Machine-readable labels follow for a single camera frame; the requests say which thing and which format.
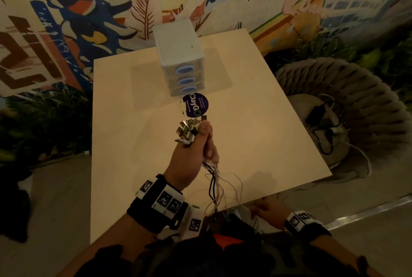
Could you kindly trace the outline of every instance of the right hand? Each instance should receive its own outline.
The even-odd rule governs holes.
[[[285,228],[286,218],[293,210],[286,204],[276,199],[276,194],[263,197],[257,200],[252,206],[249,207],[250,217],[252,219],[255,216],[263,218],[273,227],[283,230]]]

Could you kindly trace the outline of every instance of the left hand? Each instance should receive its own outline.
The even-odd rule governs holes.
[[[203,160],[219,162],[219,155],[213,143],[213,129],[209,121],[200,123],[198,134],[190,146],[178,143],[164,177],[179,191],[189,186],[199,173]]]

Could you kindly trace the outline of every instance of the wall mural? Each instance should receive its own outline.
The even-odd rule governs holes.
[[[379,35],[411,9],[412,0],[0,0],[0,96],[57,82],[91,93],[94,60],[154,46],[159,23],[190,18],[199,36],[246,28],[265,54],[316,35]]]

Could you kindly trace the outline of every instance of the tabletop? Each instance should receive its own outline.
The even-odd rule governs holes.
[[[331,175],[245,29],[199,38],[205,54],[206,112],[220,155],[226,202],[219,210]],[[183,119],[170,97],[156,48],[94,61],[90,242],[113,225],[148,177],[169,164]],[[201,168],[183,191],[210,203]]]

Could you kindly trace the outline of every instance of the blue drawer handle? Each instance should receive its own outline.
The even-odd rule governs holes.
[[[195,90],[196,90],[196,86],[195,86],[195,85],[192,85],[192,86],[183,87],[183,88],[180,90],[180,92],[181,92],[181,93],[188,93],[188,92],[195,91]]]
[[[185,77],[185,78],[182,78],[182,79],[178,80],[178,84],[179,85],[186,85],[186,84],[193,83],[195,80],[196,80],[196,78],[194,78],[194,77]]]
[[[192,71],[194,71],[194,66],[191,64],[180,66],[175,70],[176,74],[187,74]]]

